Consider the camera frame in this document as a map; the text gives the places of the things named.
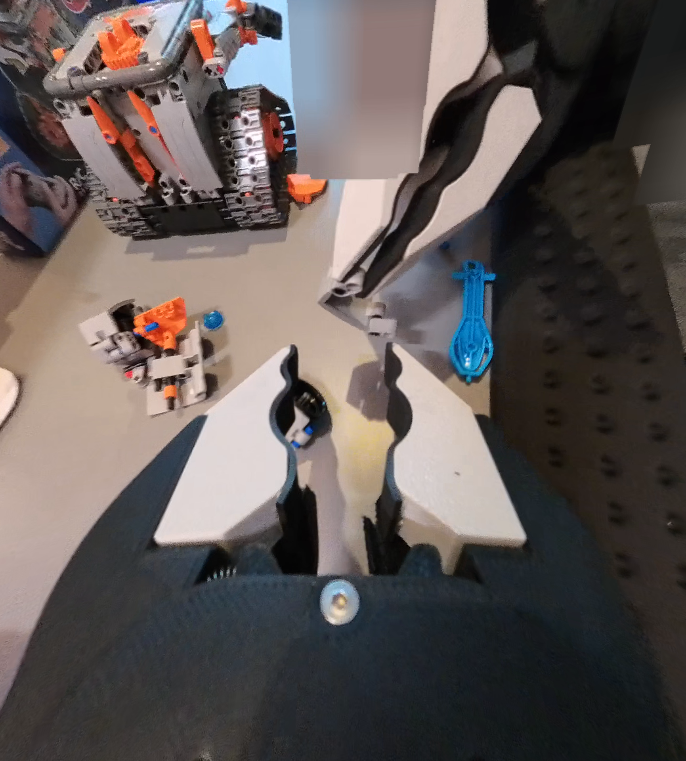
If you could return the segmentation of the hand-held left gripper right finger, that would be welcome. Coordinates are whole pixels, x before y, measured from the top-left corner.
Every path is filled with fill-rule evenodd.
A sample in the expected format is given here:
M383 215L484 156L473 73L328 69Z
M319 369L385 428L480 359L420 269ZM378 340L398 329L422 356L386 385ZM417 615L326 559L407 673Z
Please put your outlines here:
M381 542L518 549L527 536L471 406L401 346L386 346L388 449Z

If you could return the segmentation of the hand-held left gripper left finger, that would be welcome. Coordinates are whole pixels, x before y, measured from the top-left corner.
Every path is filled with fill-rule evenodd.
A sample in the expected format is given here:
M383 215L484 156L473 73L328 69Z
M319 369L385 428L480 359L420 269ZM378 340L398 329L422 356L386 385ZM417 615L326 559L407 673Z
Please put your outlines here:
M286 346L216 402L153 535L160 547L227 549L281 537L278 505L296 480L296 455L279 423L298 375L298 351Z

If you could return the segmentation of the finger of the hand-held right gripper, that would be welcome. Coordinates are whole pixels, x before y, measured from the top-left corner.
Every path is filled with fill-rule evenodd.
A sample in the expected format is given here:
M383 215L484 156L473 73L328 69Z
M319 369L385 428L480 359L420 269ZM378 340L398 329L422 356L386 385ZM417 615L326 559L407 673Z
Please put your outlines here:
M485 206L452 210L447 195L474 183L486 128L492 46L486 2L436 2L417 172L393 179L346 180L334 234L329 281L393 281L417 256Z
M367 298L480 212L539 126L534 94L520 86L484 86L434 175L412 196L365 275Z

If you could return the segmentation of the grey bracket brick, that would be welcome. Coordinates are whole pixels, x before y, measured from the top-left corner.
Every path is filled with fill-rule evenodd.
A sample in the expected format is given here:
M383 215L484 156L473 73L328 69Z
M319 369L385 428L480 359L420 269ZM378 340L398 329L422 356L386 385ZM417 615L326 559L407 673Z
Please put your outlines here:
M392 340L396 322L388 316L385 303L381 301L370 302L367 305L365 317L369 338L386 342Z

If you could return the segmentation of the light blue paddle piece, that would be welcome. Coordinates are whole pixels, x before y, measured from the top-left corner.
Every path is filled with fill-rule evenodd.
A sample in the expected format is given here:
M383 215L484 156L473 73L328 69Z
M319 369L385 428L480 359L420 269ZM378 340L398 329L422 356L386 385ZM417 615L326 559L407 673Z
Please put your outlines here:
M452 274L452 279L462 282L463 291L462 316L449 346L449 358L456 374L467 384L481 378L493 358L485 313L487 287L495 278L476 260L463 261L461 270Z

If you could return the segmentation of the small grey orange brick assembly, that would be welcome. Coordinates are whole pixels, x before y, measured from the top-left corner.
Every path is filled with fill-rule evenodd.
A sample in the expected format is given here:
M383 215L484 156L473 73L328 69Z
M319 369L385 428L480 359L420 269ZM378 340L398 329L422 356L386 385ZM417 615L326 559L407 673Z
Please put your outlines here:
M213 393L202 326L187 321L182 297L154 307L129 299L84 319L78 330L93 356L144 392L146 414L156 418Z

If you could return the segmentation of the black dimpled foam mat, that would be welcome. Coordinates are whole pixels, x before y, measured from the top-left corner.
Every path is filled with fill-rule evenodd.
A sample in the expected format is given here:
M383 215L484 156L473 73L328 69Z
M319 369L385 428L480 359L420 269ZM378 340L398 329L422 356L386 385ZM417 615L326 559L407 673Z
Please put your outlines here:
M686 737L686 364L637 184L602 142L500 204L491 410L608 557Z

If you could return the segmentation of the orange wedge brick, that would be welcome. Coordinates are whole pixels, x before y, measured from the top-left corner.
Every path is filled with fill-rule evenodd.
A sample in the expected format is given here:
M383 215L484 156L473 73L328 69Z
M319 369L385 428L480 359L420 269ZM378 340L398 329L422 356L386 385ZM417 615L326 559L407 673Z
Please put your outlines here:
M288 174L287 189L292 201L299 205L309 205L322 195L328 187L326 179L316 179L308 174Z

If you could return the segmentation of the large grey tracked brick vehicle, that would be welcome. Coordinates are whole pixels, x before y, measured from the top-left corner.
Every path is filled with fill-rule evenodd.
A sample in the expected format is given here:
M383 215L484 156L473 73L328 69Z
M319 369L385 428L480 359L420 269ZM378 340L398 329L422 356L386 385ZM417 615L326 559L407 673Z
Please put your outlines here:
M281 13L226 2L147 2L97 14L44 78L86 167L104 225L134 240L282 228L296 166L290 106L260 84L229 88L235 57L281 41Z

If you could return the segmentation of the blue cardboard box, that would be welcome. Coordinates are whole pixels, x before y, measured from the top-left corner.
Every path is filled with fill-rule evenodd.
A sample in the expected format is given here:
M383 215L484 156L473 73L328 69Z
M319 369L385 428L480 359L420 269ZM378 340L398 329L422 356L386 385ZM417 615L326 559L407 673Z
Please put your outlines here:
M88 21L90 3L71 6L0 1L0 252L13 256L52 253L83 203L80 155L43 84Z

